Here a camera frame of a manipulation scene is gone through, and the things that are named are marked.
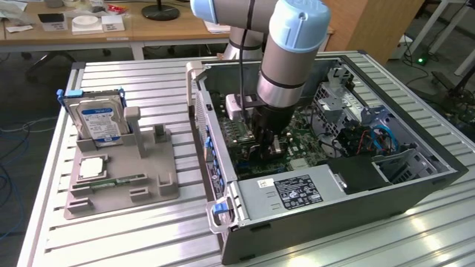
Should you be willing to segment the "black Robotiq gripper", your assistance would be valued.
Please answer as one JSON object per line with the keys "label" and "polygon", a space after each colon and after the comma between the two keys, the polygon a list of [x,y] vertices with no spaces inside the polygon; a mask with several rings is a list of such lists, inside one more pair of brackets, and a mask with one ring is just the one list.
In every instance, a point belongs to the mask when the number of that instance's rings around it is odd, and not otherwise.
{"label": "black Robotiq gripper", "polygon": [[293,115],[293,106],[274,108],[258,106],[252,114],[252,129],[258,144],[257,154],[262,160],[281,158],[286,152],[286,141],[281,141],[281,133],[288,126]]}

